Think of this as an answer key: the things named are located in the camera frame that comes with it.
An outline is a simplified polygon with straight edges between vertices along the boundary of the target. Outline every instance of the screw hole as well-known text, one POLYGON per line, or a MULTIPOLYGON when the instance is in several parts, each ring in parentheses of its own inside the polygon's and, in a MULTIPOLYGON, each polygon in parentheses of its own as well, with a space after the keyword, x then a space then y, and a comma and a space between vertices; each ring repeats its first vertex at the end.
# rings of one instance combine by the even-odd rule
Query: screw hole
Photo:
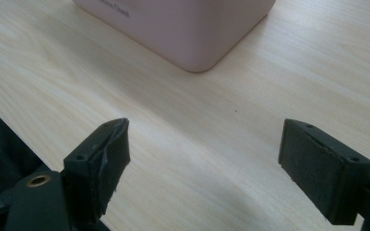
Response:
POLYGON ((77 161, 83 161, 83 160, 86 160, 86 156, 85 155, 78 155, 76 157, 77 161))
POLYGON ((49 175, 39 175, 29 180, 28 183, 26 183, 26 185, 29 188, 34 188, 34 187, 42 186, 49 181, 50 181, 49 175))
POLYGON ((359 162, 359 158, 357 157, 350 157, 349 159, 350 161, 353 161, 353 162, 359 162))

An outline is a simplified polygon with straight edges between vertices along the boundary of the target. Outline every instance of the light wood grain surface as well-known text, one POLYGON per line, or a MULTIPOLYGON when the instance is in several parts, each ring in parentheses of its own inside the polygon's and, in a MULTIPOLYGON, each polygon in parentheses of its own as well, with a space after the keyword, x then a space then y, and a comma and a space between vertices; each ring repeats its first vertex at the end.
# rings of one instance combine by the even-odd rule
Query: light wood grain surface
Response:
POLYGON ((214 68, 188 73, 71 0, 0 0, 0 116, 53 169, 128 117, 113 230, 331 226, 278 165, 285 118, 370 159, 370 1, 277 0, 214 68))

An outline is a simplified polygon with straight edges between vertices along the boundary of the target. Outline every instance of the wooden table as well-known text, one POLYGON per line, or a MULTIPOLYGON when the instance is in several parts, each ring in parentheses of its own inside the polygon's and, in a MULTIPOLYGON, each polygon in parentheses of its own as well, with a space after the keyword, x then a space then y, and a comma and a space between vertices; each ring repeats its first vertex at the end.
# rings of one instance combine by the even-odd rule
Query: wooden table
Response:
POLYGON ((278 165, 285 118, 370 159, 370 1, 277 0, 214 68, 186 72, 71 0, 0 0, 0 116, 55 170, 130 119, 113 230, 331 226, 278 165))

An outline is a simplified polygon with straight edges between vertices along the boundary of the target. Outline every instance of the black plastic part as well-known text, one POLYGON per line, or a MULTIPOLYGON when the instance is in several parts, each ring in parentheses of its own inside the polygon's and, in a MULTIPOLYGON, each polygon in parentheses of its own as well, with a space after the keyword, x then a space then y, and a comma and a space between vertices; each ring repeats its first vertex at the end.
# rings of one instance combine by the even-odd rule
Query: black plastic part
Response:
POLYGON ((102 124, 65 158, 62 175, 74 223, 98 222, 129 162, 126 118, 102 124))
POLYGON ((79 225, 78 227, 73 226, 71 231, 110 231, 110 229, 99 221, 95 224, 79 225))
POLYGON ((23 178, 13 194, 6 231, 70 230, 59 172, 43 171, 23 178))
POLYGON ((311 124, 286 119, 278 162, 331 224, 354 224, 370 160, 311 124))

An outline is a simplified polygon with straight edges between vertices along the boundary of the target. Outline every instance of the pink box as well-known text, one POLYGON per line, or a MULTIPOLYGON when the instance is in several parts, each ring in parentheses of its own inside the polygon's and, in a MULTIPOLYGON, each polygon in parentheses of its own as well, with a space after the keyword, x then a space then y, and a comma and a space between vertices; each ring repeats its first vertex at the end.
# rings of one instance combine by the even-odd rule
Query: pink box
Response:
POLYGON ((179 67, 212 67, 276 0, 73 0, 179 67))

